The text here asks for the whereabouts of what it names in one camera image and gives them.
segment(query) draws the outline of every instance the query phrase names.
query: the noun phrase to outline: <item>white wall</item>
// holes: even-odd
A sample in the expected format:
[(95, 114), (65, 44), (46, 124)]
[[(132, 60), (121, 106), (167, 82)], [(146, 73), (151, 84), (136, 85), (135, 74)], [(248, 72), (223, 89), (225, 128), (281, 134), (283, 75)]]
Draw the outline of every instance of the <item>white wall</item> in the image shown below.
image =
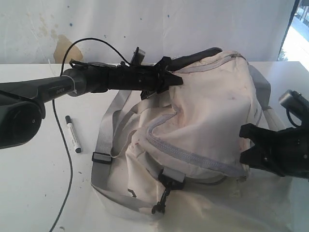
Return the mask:
[[(10, 0), (0, 7), (0, 63), (53, 63), (68, 38), (105, 39), (146, 62), (218, 46), (249, 61), (277, 60), (294, 0)], [(97, 42), (78, 45), (84, 61), (119, 62)]]

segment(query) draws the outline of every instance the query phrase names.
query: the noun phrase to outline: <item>black cable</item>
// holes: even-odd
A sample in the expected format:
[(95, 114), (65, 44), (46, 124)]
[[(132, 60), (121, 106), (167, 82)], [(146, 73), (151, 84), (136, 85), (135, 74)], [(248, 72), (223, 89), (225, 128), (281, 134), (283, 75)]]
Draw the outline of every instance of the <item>black cable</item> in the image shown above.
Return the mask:
[[(111, 46), (108, 42), (104, 41), (104, 40), (100, 40), (100, 39), (97, 39), (97, 38), (84, 38), (84, 39), (80, 39), (80, 40), (77, 40), (75, 41), (74, 43), (71, 44), (71, 46), (67, 49), (64, 57), (63, 57), (63, 60), (62, 60), (62, 64), (61, 64), (61, 72), (60, 72), (60, 76), (62, 76), (63, 74), (63, 70), (64, 70), (64, 63), (66, 61), (66, 58), (69, 54), (69, 51), (73, 48), (74, 45), (76, 45), (77, 43), (79, 42), (82, 42), (82, 41), (86, 41), (86, 40), (94, 40), (94, 41), (99, 41), (99, 42), (102, 42), (106, 45), (108, 45), (112, 50), (114, 50), (126, 63), (128, 63), (129, 65), (131, 65), (121, 54), (120, 52), (118, 52), (113, 46)], [(64, 137), (64, 134), (63, 134), (63, 130), (61, 128), (61, 125), (60, 125), (60, 122), (59, 122), (59, 118), (57, 116), (57, 112), (56, 112), (56, 106), (55, 106), (55, 100), (52, 100), (52, 104), (53, 104), (53, 111), (54, 111), (54, 115), (55, 115), (55, 119), (56, 119), (56, 122), (57, 122), (57, 125), (58, 125), (58, 128), (59, 128), (59, 131), (60, 131), (60, 134), (61, 134), (61, 137), (62, 137), (62, 140), (63, 140), (63, 144), (64, 144), (64, 147), (66, 149), (66, 152), (67, 152), (67, 155), (68, 155), (68, 159), (69, 159), (69, 163), (70, 163), (70, 181), (69, 181), (69, 186), (68, 186), (68, 190), (67, 190), (67, 194), (63, 200), (63, 203), (62, 203), (62, 206), (59, 210), (59, 213), (58, 213), (58, 216), (56, 218), (56, 220), (54, 221), (51, 229), (49, 230), (49, 232), (52, 232), (55, 228), (55, 226), (57, 225), (58, 221), (59, 221), (59, 218), (62, 214), (62, 211), (63, 211), (63, 208), (67, 202), (67, 199), (69, 197), (69, 194), (70, 194), (70, 190), (71, 190), (71, 186), (72, 186), (72, 180), (73, 180), (73, 165), (72, 165), (72, 159), (71, 159), (71, 155), (70, 155), (70, 152), (69, 152), (69, 149), (68, 149), (68, 145), (67, 145), (67, 141)]]
[(294, 123), (294, 121), (292, 120), (291, 118), (291, 115), (290, 115), (290, 111), (288, 109), (286, 109), (286, 116), (288, 117), (288, 120), (290, 121), (290, 123), (295, 126), (295, 127), (300, 127), (299, 125), (297, 125), (296, 123)]

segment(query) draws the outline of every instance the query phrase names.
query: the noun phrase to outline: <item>strap buckle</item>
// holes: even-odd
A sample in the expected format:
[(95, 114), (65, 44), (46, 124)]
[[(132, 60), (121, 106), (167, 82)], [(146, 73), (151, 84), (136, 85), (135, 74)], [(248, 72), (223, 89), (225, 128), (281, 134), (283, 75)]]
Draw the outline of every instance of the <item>strap buckle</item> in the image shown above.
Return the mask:
[(112, 156), (106, 153), (101, 153), (94, 151), (92, 153), (92, 162), (95, 163), (104, 163), (104, 164), (111, 164), (112, 163)]

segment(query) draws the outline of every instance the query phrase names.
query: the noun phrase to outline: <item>white table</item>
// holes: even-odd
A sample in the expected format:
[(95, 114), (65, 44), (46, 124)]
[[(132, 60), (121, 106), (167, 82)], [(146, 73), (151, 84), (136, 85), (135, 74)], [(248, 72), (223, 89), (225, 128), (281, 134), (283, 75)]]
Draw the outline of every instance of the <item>white table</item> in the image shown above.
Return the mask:
[[(278, 98), (287, 89), (303, 93), (309, 99), (309, 73), (299, 62), (252, 62), (271, 83), (270, 106), (288, 124)], [(0, 65), (0, 82), (22, 81), (58, 75), (60, 65)], [(65, 115), (73, 119), (83, 152), (76, 154), (69, 144), (73, 161), (73, 184), (67, 204), (54, 231), (150, 231), (143, 223), (113, 217), (104, 210), (90, 186), (91, 154), (98, 126), (116, 91), (64, 96), (56, 100), (56, 108), (66, 137)], [(46, 119), (38, 134), (27, 144), (0, 150), (0, 231), (43, 232), (52, 226), (67, 191), (70, 169), (52, 105), (46, 105)], [(295, 179), (293, 203), (295, 231), (305, 232), (309, 223), (309, 184)]]

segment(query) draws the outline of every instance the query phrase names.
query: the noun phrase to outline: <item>black marker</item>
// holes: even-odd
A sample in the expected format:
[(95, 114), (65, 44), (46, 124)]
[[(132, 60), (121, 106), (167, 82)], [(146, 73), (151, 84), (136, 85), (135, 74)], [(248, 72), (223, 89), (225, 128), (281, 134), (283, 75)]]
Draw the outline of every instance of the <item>black marker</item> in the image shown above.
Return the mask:
[(66, 116), (66, 122), (67, 122), (68, 131), (69, 131), (69, 134), (71, 136), (71, 140), (72, 140), (75, 152), (76, 153), (81, 153), (82, 152), (82, 148), (81, 148), (81, 145), (79, 144), (79, 142), (77, 140), (77, 137), (75, 135), (75, 131), (74, 131), (74, 127), (73, 127), (73, 124), (72, 124), (72, 120), (71, 120), (71, 117), (69, 115)]

